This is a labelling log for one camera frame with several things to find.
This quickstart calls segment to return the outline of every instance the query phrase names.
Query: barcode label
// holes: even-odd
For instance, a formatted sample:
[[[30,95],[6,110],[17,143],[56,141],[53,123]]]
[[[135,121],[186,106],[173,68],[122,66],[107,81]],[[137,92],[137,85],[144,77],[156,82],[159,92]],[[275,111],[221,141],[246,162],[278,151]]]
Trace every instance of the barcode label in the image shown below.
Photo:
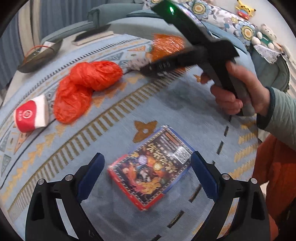
[[[180,146],[175,152],[174,157],[178,159],[178,161],[182,164],[184,164],[190,157],[190,154],[186,149],[182,146]]]

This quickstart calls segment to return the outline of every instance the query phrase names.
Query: dark bowl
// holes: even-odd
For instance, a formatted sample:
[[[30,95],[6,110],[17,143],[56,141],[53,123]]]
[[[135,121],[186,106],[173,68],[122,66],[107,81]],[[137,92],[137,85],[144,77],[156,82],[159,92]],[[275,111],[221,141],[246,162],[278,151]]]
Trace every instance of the dark bowl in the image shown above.
[[[39,48],[35,52],[31,53],[27,57],[26,62],[19,65],[17,70],[24,74],[38,70],[57,55],[59,49],[61,48],[62,42],[62,39],[58,40],[54,45],[41,53],[38,52],[40,50]]]

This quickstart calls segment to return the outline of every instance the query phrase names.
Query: human hand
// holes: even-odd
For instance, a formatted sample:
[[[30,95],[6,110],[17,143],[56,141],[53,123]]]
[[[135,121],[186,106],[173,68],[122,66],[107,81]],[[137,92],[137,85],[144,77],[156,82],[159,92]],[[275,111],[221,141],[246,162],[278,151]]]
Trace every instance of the human hand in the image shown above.
[[[251,97],[252,105],[255,112],[263,116],[267,115],[267,111],[270,103],[269,90],[266,89],[258,80],[256,75],[245,67],[232,63],[231,61],[226,63],[227,71],[230,75],[236,77],[245,83]],[[200,82],[206,84],[210,78],[207,74],[202,73]],[[229,115],[235,115],[240,112],[243,103],[240,99],[236,99],[235,95],[215,84],[211,87],[211,93],[216,98],[216,103]]]

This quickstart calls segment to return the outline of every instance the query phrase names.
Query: metal screw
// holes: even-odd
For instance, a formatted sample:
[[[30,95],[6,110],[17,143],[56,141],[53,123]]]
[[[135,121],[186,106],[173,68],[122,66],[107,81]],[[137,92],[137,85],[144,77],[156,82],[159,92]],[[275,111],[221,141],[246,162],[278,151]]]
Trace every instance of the metal screw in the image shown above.
[[[73,175],[69,174],[65,177],[66,181],[71,181],[73,179]]]
[[[39,185],[42,185],[44,183],[44,179],[39,179],[37,182]]]
[[[256,183],[257,183],[257,180],[256,180],[255,178],[251,178],[251,182],[252,182],[253,184],[256,184]]]
[[[224,173],[224,174],[222,174],[222,178],[224,180],[229,180],[230,179],[230,176],[227,173]]]

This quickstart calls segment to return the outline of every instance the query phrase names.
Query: white wall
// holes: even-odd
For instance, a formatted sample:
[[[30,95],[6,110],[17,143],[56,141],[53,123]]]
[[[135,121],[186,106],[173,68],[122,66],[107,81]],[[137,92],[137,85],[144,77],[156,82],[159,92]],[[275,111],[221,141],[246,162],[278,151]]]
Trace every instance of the white wall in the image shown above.
[[[278,10],[267,0],[241,0],[243,4],[251,8],[255,8],[254,16],[250,18],[250,22],[256,26],[265,23],[270,27],[277,36],[277,42],[285,44],[291,51],[294,59],[296,59],[296,38],[290,27],[278,12]],[[235,6],[237,0],[215,0],[214,5],[224,8],[236,14]]]

